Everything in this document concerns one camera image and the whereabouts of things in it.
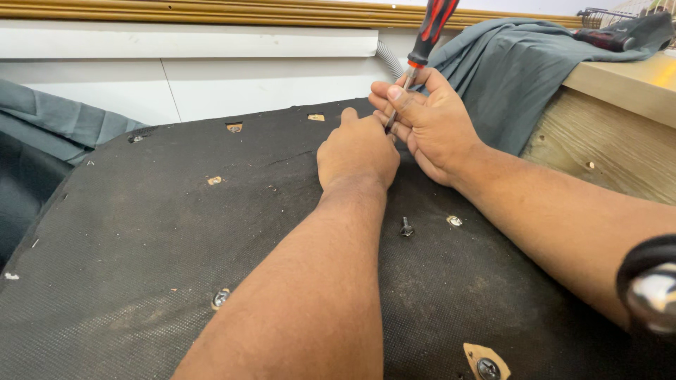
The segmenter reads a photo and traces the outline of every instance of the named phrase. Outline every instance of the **corrugated conduit pipe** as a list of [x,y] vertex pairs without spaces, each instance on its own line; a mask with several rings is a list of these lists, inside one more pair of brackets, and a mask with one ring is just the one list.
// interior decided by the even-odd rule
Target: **corrugated conduit pipe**
[[389,72],[392,74],[395,80],[399,79],[404,75],[404,69],[402,68],[402,64],[399,63],[399,60],[397,59],[396,56],[394,56],[394,53],[392,53],[392,50],[390,50],[387,45],[378,40],[378,49],[376,49],[376,57],[380,58],[385,62],[385,65],[387,65],[387,69]]

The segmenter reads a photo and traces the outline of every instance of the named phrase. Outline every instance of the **hand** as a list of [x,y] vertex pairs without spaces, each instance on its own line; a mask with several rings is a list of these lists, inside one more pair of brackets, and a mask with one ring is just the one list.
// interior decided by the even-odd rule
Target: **hand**
[[404,92],[403,84],[404,77],[395,85],[374,82],[368,96],[378,109],[373,114],[386,125],[396,109],[392,133],[406,143],[427,176],[452,187],[456,171],[470,159],[470,153],[486,145],[477,136],[462,100],[437,69],[423,69],[415,80],[416,85],[425,84],[429,97]]
[[346,108],[341,126],[317,151],[319,182],[324,191],[350,180],[373,181],[386,191],[400,162],[394,141],[383,132],[380,119],[359,119],[354,108]]

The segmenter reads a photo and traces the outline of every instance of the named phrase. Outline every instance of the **gold trim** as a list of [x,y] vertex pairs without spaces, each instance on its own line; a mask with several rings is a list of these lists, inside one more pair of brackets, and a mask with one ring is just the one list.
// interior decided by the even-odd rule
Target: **gold trim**
[[[2,18],[114,20],[140,22],[204,22],[364,28],[418,28],[425,7],[313,0],[3,0]],[[458,9],[447,29],[463,29],[482,21],[530,17],[567,28],[581,28],[580,17],[515,14]]]

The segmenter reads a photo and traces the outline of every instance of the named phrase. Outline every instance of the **gray cloth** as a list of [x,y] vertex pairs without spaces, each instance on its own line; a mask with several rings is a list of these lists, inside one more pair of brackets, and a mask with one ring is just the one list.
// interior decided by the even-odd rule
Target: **gray cloth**
[[0,79],[0,132],[71,165],[98,145],[144,126],[113,112]]
[[561,25],[505,18],[470,26],[430,59],[461,96],[479,137],[518,155],[547,102],[582,61],[619,62],[653,56],[674,33],[670,14],[624,21],[637,47],[613,53],[576,41]]

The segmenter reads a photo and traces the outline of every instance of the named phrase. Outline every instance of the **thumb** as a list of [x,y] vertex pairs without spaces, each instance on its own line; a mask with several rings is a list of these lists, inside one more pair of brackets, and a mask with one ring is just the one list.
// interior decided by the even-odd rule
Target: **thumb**
[[387,90],[387,99],[400,115],[411,122],[418,120],[418,116],[423,112],[424,106],[415,100],[413,94],[409,94],[399,86],[391,86]]

